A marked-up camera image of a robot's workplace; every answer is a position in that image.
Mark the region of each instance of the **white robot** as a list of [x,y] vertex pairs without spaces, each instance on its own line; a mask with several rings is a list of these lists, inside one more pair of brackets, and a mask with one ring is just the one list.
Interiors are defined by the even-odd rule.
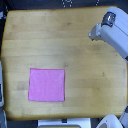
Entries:
[[[92,28],[89,38],[107,42],[128,63],[128,14],[121,9],[110,7],[102,23]],[[97,128],[128,128],[128,105],[119,120],[110,114],[99,123]]]

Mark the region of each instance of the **metal bracket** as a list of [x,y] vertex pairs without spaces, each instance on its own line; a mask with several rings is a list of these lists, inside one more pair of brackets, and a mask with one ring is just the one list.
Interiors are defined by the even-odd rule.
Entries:
[[114,14],[112,12],[107,12],[103,17],[101,27],[103,25],[108,25],[108,26],[112,27],[113,23],[115,22],[115,17],[116,17],[116,14]]

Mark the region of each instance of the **wooden table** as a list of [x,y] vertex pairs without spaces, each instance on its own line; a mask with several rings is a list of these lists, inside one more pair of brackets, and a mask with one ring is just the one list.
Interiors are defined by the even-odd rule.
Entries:
[[[1,61],[7,119],[121,115],[127,104],[127,65],[88,33],[107,7],[10,11]],[[65,102],[28,101],[30,68],[65,69]]]

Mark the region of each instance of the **pink cloth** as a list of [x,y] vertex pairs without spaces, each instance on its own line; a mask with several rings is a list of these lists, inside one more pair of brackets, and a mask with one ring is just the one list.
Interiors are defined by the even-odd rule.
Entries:
[[65,100],[65,70],[30,69],[28,100],[62,102]]

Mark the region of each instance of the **black floor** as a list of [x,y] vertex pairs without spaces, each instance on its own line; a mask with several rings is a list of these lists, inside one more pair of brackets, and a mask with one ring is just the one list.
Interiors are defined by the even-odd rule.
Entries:
[[[96,6],[97,0],[72,0],[71,7],[89,7]],[[128,13],[128,0],[100,0],[98,6],[111,6],[117,7]],[[9,10],[18,9],[55,9],[55,8],[69,8],[70,3],[64,3],[62,0],[0,0],[0,12],[4,12],[4,16],[0,17],[0,47],[2,42],[2,35],[7,14],[7,7]],[[92,128],[96,128],[99,123],[98,118],[91,119]],[[36,128],[37,121],[7,121],[8,128]]]

